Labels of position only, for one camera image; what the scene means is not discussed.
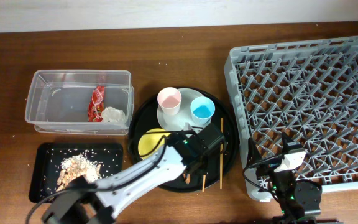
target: white crumpled paper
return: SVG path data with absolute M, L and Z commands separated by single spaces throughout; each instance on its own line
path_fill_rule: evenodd
M 109 106 L 102 111 L 102 118 L 102 122 L 120 122 L 125 121 L 125 114 L 122 110 Z

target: white plate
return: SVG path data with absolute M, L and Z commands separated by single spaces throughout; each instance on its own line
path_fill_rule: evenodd
M 181 103 L 180 103 L 180 109 L 179 112 L 175 115 L 167 115 L 165 114 L 161 107 L 158 106 L 157 109 L 157 119 L 158 123 L 160 124 L 161 128 L 167 130 L 167 131 L 181 131 L 185 129 L 186 123 L 189 123 L 191 126 L 198 126 L 195 124 L 195 122 L 191 118 L 191 111 L 190 111 L 190 105 L 191 102 L 199 97 L 204 96 L 200 92 L 196 90 L 192 90 L 189 88 L 180 88 L 178 89 L 181 94 Z M 209 122 L 202 125 L 202 128 L 205 128 Z

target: pink cup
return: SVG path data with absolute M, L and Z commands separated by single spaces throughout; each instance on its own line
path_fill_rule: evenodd
M 158 93 L 157 101 L 164 113 L 175 115 L 180 109 L 181 94 L 176 88 L 166 87 Z

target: white wall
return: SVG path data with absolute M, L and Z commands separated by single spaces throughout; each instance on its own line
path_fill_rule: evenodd
M 358 0 L 0 0 L 0 32 L 358 21 Z

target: black tray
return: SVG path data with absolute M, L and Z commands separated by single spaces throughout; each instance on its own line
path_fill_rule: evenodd
M 204 96 L 210 98 L 215 104 L 215 114 L 212 116 L 211 122 L 220 129 L 221 127 L 221 118 L 224 119 L 224 135 L 228 141 L 226 152 L 223 155 L 223 175 L 229 172 L 232 167 L 234 160 L 239 150 L 239 138 L 237 133 L 237 128 L 234 125 L 231 114 L 223 106 L 223 104 L 209 93 L 193 88 L 194 90 L 199 91 Z M 128 151 L 132 154 L 132 162 L 136 163 L 141 160 L 138 151 L 138 143 L 140 138 L 144 133 L 153 128 L 161 128 L 157 120 L 157 95 L 151 97 L 147 100 L 138 110 L 135 116 L 132 119 L 131 125 L 129 127 L 128 134 Z M 219 156 L 209 158 L 208 167 L 207 167 L 207 178 L 205 187 L 209 187 L 216 183 L 219 180 Z M 173 181 L 169 181 L 165 184 L 160 185 L 161 188 L 165 190 L 170 190 L 173 192 L 194 192 L 201 190 L 203 179 L 201 174 L 194 174 L 191 176 L 190 184 L 186 184 L 183 177 L 179 176 Z
M 102 177 L 117 174 L 121 171 L 122 146 L 120 144 L 43 143 L 39 146 L 37 157 L 35 158 L 29 192 L 30 201 L 37 203 L 42 198 L 56 192 L 55 188 L 58 187 L 57 179 L 62 169 L 60 163 L 66 158 L 85 152 L 85 150 L 89 150 L 89 152 L 87 152 L 87 158 L 90 161 L 103 162 L 104 166 L 102 165 L 100 168 Z

